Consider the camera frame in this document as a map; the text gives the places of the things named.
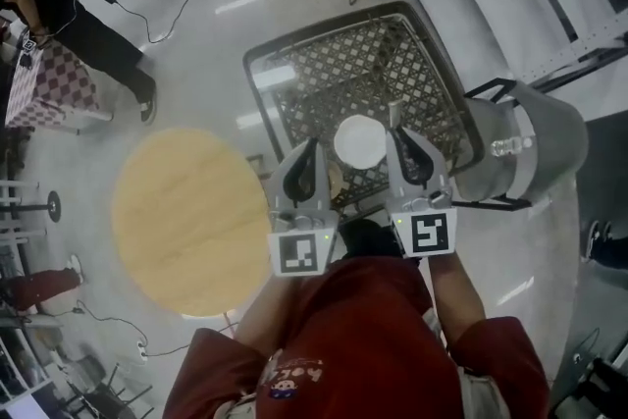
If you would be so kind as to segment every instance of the round wooden table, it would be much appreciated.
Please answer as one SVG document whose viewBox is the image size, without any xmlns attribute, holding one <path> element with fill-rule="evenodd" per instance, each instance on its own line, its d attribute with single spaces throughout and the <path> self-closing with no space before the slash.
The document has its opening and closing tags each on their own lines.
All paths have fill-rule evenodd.
<svg viewBox="0 0 628 419">
<path fill-rule="evenodd" d="M 239 307 L 270 272 L 268 205 L 246 160 L 208 131 L 149 136 L 120 173 L 118 251 L 160 306 L 190 316 Z"/>
</svg>

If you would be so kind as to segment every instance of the white plate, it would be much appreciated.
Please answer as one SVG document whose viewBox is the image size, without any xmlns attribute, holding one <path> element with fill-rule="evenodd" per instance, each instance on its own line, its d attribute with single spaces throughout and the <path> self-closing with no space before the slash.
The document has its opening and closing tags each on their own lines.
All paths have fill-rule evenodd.
<svg viewBox="0 0 628 419">
<path fill-rule="evenodd" d="M 386 155 L 386 129 L 382 123 L 366 116 L 348 117 L 336 131 L 334 148 L 343 163 L 368 170 Z"/>
</svg>

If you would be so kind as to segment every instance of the maroon t-shirt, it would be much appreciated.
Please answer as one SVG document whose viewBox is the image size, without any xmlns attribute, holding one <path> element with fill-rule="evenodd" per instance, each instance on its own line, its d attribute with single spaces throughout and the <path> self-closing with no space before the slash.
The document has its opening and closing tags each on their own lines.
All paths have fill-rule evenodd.
<svg viewBox="0 0 628 419">
<path fill-rule="evenodd" d="M 258 419 L 463 417 L 457 366 L 492 377 L 512 419 L 546 418 L 549 389 L 516 318 L 477 323 L 449 348 L 423 321 L 416 266 L 389 257 L 336 262 L 296 302 L 277 366 L 209 329 L 196 332 L 165 419 L 212 418 L 257 392 Z"/>
</svg>

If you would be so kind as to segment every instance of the gray floor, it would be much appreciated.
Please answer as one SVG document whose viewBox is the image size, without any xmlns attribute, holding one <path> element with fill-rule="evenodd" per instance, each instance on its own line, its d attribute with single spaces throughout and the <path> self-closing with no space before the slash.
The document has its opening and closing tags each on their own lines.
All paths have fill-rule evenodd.
<svg viewBox="0 0 628 419">
<path fill-rule="evenodd" d="M 153 38 L 170 28 L 184 0 L 120 0 L 150 21 Z M 245 155 L 261 153 L 268 169 L 274 155 L 241 58 L 251 47 L 318 21 L 393 0 L 190 0 L 173 35 L 158 45 L 146 42 L 142 20 L 102 0 L 81 0 L 146 55 L 144 65 L 156 78 L 158 113 L 143 126 L 131 94 L 106 76 L 91 72 L 103 104 L 114 111 L 111 123 L 93 123 L 80 136 L 37 131 L 26 154 L 22 177 L 41 182 L 39 196 L 58 190 L 63 202 L 59 224 L 32 219 L 46 227 L 46 239 L 32 239 L 27 252 L 33 271 L 63 268 L 72 253 L 82 261 L 86 283 L 46 302 L 51 313 L 74 307 L 77 299 L 100 317 L 136 323 L 149 337 L 149 353 L 187 344 L 198 327 L 223 328 L 223 317 L 189 319 L 165 311 L 145 297 L 125 271 L 113 241 L 110 198 L 123 163 L 149 134 L 166 128 L 211 130 Z M 405 0 L 420 11 L 416 0 Z M 578 267 L 577 198 L 565 181 L 539 205 L 514 214 L 462 210 L 457 243 L 461 260 L 490 316 L 521 319 L 549 379 L 562 356 L 573 305 Z M 233 313 L 237 318 L 241 309 Z M 119 322 L 95 322 L 68 315 L 64 348 L 78 359 L 94 354 L 111 371 L 122 365 L 120 385 L 138 390 L 151 384 L 147 404 L 158 416 L 183 360 L 184 351 L 140 360 L 138 333 Z"/>
<path fill-rule="evenodd" d="M 612 222 L 616 237 L 628 236 L 628 112 L 592 121 L 588 129 L 589 156 L 578 173 L 583 246 L 594 220 Z M 594 357 L 612 359 L 627 340 L 628 271 L 595 262 L 581 264 L 573 319 L 552 401 L 573 391 Z M 578 364 L 575 354 L 582 358 Z"/>
</svg>

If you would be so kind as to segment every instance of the power cord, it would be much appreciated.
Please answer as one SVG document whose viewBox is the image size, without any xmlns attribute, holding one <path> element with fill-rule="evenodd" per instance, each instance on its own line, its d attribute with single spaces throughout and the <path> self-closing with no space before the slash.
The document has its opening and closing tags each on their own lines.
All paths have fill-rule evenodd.
<svg viewBox="0 0 628 419">
<path fill-rule="evenodd" d="M 179 18 L 182 16 L 183 14 L 183 10 L 185 9 L 185 6 L 187 5 L 187 3 L 189 2 L 189 0 L 185 0 L 185 2 L 183 2 L 183 5 L 181 7 L 181 10 L 179 11 L 179 13 L 177 14 L 177 17 L 175 18 L 175 20 L 173 21 L 172 26 L 170 27 L 170 30 L 168 30 L 168 33 L 166 33 L 163 37 L 158 38 L 157 40 L 152 40 L 150 38 L 150 28 L 148 26 L 148 19 L 141 15 L 140 13 L 134 13 L 133 11 L 130 11 L 129 9 L 127 9 L 125 6 L 123 6 L 118 0 L 105 0 L 106 2 L 109 2 L 110 4 L 117 4 L 118 6 L 120 6 L 123 11 L 126 11 L 127 13 L 129 13 L 130 15 L 134 15 L 137 16 L 139 18 L 142 18 L 144 20 L 144 23 L 146 24 L 146 37 L 148 38 L 148 42 L 150 42 L 151 44 L 159 44 L 160 42 L 163 42 L 164 40 L 166 40 L 168 37 L 170 37 L 170 35 L 172 34 L 172 32 L 175 30 L 175 25 L 177 24 L 177 21 L 179 20 Z"/>
<path fill-rule="evenodd" d="M 59 313 L 59 314 L 48 314 L 48 316 L 52 316 L 53 318 L 58 318 L 59 316 L 65 316 L 67 314 L 85 314 L 85 312 L 87 314 L 89 314 L 89 316 L 91 316 L 94 320 L 98 321 L 98 322 L 104 322 L 104 321 L 118 321 L 121 323 L 125 323 L 126 325 L 129 325 L 131 327 L 133 327 L 134 329 L 136 329 L 141 336 L 144 338 L 143 341 L 143 348 L 146 349 L 148 347 L 148 336 L 144 333 L 144 331 L 138 327 L 135 323 L 130 322 L 128 320 L 125 320 L 123 318 L 115 318 L 113 316 L 109 316 L 107 318 L 99 318 L 98 316 L 96 316 L 94 313 L 92 313 L 89 308 L 85 305 L 85 303 L 82 300 L 77 300 L 77 307 L 73 308 L 71 311 L 65 311 L 63 313 Z M 28 317 L 21 317 L 24 318 L 25 323 L 30 323 L 30 319 Z M 236 323 L 231 323 L 229 324 L 227 327 L 225 327 L 224 329 L 218 330 L 217 332 L 222 333 L 225 330 L 230 330 L 233 327 L 236 327 L 238 325 L 238 322 Z M 178 351 L 181 351 L 183 349 L 187 349 L 189 347 L 189 344 L 186 345 L 182 345 L 181 347 L 177 347 L 176 349 L 173 349 L 171 351 L 166 351 L 166 352 L 159 352 L 156 354 L 146 354 L 145 356 L 147 358 L 158 358 L 160 356 L 167 356 L 169 354 L 174 354 Z"/>
</svg>

